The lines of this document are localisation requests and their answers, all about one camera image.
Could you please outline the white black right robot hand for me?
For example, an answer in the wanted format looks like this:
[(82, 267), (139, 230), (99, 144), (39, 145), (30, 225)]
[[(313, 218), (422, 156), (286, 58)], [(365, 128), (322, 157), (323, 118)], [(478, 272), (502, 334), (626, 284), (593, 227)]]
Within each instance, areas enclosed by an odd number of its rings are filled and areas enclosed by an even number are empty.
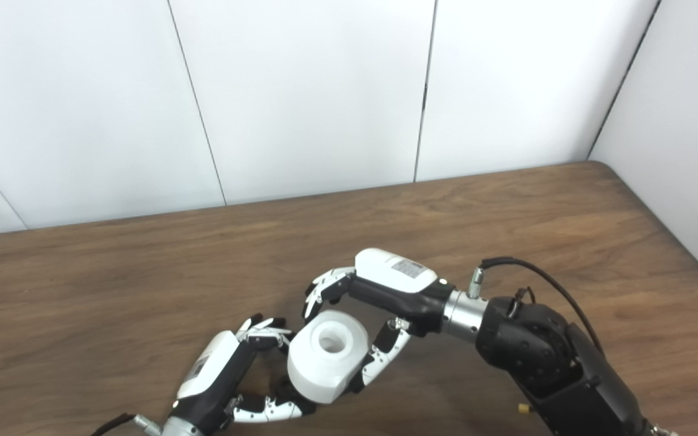
[(313, 279), (305, 290), (302, 318), (307, 325), (324, 303), (336, 304), (344, 296), (393, 315), (344, 389), (357, 394), (396, 359), (411, 337), (442, 331), (445, 308), (455, 291), (453, 284), (414, 260), (367, 248), (356, 255), (353, 266), (333, 268)]

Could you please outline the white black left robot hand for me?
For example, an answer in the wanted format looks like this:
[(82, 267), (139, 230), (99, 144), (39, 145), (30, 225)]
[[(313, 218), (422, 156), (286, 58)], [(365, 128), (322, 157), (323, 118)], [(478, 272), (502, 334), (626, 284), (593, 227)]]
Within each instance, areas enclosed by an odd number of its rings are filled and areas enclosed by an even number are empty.
[(294, 333), (282, 317), (255, 314), (236, 331), (225, 329), (210, 340), (180, 385), (161, 433), (214, 435), (232, 424), (266, 424), (315, 414), (317, 406), (288, 383), (278, 394), (242, 394), (241, 381), (258, 354), (286, 354)]

